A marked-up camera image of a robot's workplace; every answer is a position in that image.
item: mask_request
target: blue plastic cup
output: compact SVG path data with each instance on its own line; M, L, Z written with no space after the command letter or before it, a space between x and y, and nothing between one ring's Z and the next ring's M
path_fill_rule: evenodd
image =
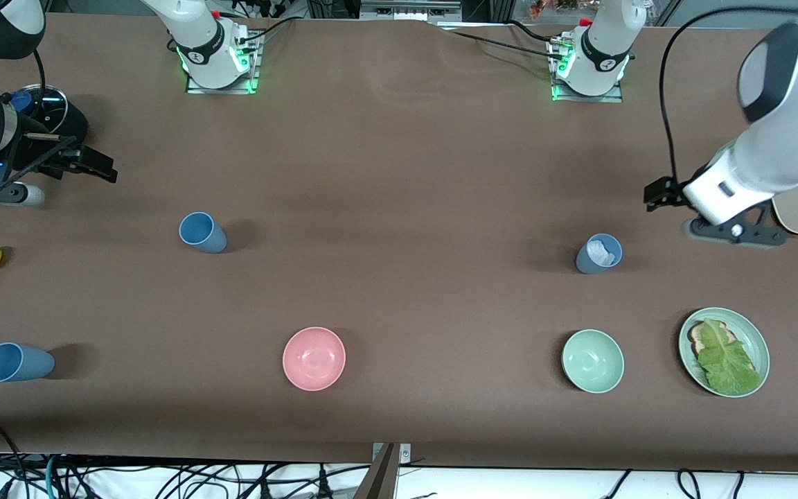
M220 253L227 247L224 230L205 211L190 213L180 223L180 239L200 252Z
M28 381L48 376L54 370L54 357L45 350L25 344L0 344L0 383Z
M592 256L590 256L588 250L589 244L596 240L602 243L605 250L614 256L614 260L612 260L610 264L606 265L605 262L595 261ZM590 237L587 243L577 252L577 259L574 260L574 265L576 265L577 270L581 271L583 274L599 274L599 272L605 272L612 268L612 266L618 265L618 263L621 262L621 256L623 256L621 244L618 243L617 239L614 239L614 236L611 236L611 234L595 234L595 236Z

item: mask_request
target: green bowl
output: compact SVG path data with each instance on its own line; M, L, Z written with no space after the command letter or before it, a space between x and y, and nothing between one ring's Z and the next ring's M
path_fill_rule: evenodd
M623 353L610 335L596 329L583 329L566 341L562 349L562 370L583 391L604 394L621 382Z
M728 325L729 330L734 333L735 337L744 344L744 351L747 352L747 357L750 357L750 361L753 362L753 366L756 367L756 372L760 377L759 385L756 388L741 395L720 394L720 392L710 388L710 385L707 384L707 374L698 363L698 358L694 355L693 345L691 345L691 339L688 338L691 328L697 326L699 322L703 322L704 319L716 319L720 320L720 322L725 322L725 325ZM740 313L727 308L715 306L703 308L688 316L688 319L682 325L681 331L679 331L679 357L682 358L685 370L694 378L694 381L698 382L698 385L703 386L710 394L716 394L720 397L739 399L752 395L763 387L765 379L769 377L769 347L765 344L765 338L760 334L759 329L753 325L753 322L747 320Z

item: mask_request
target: brown table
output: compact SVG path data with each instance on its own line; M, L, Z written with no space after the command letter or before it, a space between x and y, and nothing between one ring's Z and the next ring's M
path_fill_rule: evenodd
M551 102L541 60L414 21L298 22L268 44L259 94L202 97L158 19L51 16L48 82L120 177L34 179L44 208L0 207L0 342L58 362L55 380L0 385L0 423L40 452L336 462L402 441L428 464L798 470L798 239L697 243L679 229L693 213L641 202L668 171L669 35L640 35L620 105ZM684 176L744 130L734 82L761 35L679 42ZM0 91L36 78L0 61ZM196 209L226 254L181 244ZM623 262L576 274L595 231ZM757 394L716 397L683 370L678 326L703 306L762 329ZM280 364L310 325L348 347L317 394ZM623 348L609 394L562 374L585 328Z

